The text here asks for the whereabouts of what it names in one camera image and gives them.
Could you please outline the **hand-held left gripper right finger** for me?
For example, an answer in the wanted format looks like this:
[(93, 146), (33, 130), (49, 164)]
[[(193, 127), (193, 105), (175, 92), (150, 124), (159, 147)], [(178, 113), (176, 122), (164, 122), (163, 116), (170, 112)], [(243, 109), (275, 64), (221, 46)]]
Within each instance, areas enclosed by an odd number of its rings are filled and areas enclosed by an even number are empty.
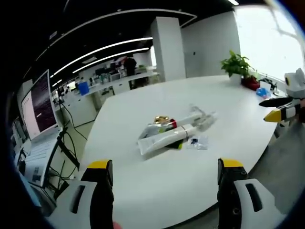
[(285, 219), (275, 198), (241, 162), (218, 159), (219, 229), (275, 229)]

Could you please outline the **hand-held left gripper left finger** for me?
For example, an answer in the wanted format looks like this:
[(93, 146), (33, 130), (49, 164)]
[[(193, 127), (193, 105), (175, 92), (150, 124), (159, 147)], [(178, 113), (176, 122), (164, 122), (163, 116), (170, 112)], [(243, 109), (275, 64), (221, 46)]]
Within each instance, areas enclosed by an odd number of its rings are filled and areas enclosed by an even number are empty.
[(54, 229), (114, 228), (112, 188), (112, 160), (92, 162), (58, 197), (48, 221)]

